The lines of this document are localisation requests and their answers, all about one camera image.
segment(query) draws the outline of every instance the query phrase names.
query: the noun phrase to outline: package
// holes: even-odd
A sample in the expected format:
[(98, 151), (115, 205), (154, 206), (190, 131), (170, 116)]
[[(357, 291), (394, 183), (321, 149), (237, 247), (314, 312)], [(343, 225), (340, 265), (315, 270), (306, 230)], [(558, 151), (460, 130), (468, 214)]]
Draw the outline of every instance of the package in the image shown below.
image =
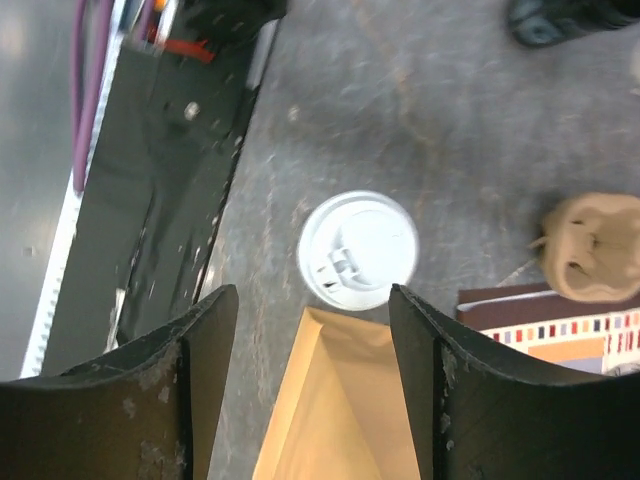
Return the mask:
[(254, 480), (418, 480), (387, 325), (307, 308)]

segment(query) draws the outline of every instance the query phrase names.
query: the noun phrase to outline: black object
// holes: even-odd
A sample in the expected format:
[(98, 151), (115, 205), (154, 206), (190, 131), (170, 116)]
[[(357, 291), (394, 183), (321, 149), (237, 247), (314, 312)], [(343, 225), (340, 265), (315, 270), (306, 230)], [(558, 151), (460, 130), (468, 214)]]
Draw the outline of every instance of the black object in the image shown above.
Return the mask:
[(548, 47), (640, 21), (637, 0), (511, 0), (507, 26), (527, 47)]
[(0, 477), (206, 479), (237, 311), (222, 287), (59, 377), (0, 384)]
[[(247, 83), (256, 32), (285, 6), (284, 0), (183, 0), (171, 37), (208, 39), (216, 53), (210, 64), (123, 45), (44, 374), (104, 351), (117, 290), (126, 292), (120, 344), (165, 324), (198, 298), (259, 91)], [(206, 27), (214, 21), (216, 28)]]
[(605, 377), (494, 342), (394, 286), (391, 333), (420, 475), (640, 478), (640, 373)]

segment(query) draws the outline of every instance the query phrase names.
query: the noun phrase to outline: screw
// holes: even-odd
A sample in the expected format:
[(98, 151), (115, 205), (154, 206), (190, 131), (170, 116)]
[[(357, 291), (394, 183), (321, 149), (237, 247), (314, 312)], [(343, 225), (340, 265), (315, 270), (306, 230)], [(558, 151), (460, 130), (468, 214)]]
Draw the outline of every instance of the screw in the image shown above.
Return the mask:
[(187, 108), (184, 109), (184, 118), (189, 121), (194, 120), (200, 113), (200, 105), (196, 102), (189, 102)]

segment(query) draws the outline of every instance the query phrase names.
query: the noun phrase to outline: white object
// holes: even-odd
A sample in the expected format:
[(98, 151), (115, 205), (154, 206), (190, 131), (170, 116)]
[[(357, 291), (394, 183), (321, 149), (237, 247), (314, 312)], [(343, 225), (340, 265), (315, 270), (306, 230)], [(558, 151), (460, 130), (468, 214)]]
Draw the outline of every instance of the white object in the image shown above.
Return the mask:
[[(111, 16), (111, 34), (109, 37), (107, 57), (105, 59), (104, 72), (102, 75), (100, 99), (93, 124), (89, 161), (87, 162), (87, 174), (89, 174), (89, 169), (91, 168), (91, 158), (93, 157), (93, 152), (96, 148), (98, 135), (100, 133), (100, 126), (102, 125), (102, 119), (104, 118), (107, 99), (109, 97), (109, 91), (111, 90), (111, 83), (113, 81), (113, 75), (118, 61), (118, 54), (120, 53), (120, 44), (124, 38), (123, 34), (118, 32), (118, 24), (120, 23), (120, 18), (122, 18), (124, 5), (124, 0), (117, 0), (114, 4), (113, 14)], [(78, 215), (80, 214), (81, 206), (82, 196), (78, 196), (73, 190), (72, 172), (69, 177), (69, 183), (67, 184), (67, 192), (64, 196), (56, 234), (53, 238), (49, 263), (47, 264), (42, 290), (40, 291), (40, 300), (38, 301), (38, 307), (36, 308), (36, 316), (33, 320), (31, 336), (29, 337), (27, 350), (25, 352), (24, 360), (22, 361), (20, 378), (39, 375), (42, 370), (42, 362), (44, 361), (44, 354), (49, 343), (49, 334), (51, 333), (53, 317), (56, 312), (56, 304), (58, 303), (58, 296), (60, 295), (62, 278), (67, 266), (71, 243), (73, 242), (73, 238), (76, 234), (76, 224), (78, 222)]]
[(341, 310), (385, 304), (391, 285), (406, 284), (417, 260), (411, 217), (375, 192), (330, 198), (311, 214), (298, 243), (298, 267), (308, 287)]

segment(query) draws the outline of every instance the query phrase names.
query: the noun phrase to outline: white plastic lid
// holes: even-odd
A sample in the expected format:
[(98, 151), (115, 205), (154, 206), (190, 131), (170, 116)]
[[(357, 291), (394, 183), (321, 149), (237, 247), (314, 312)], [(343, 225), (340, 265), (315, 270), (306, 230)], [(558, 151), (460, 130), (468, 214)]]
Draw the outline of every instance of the white plastic lid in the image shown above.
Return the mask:
[(298, 244), (298, 266), (308, 287), (342, 310), (385, 304), (392, 284), (409, 281), (417, 259), (411, 217), (375, 192), (347, 192), (324, 202), (307, 220)]

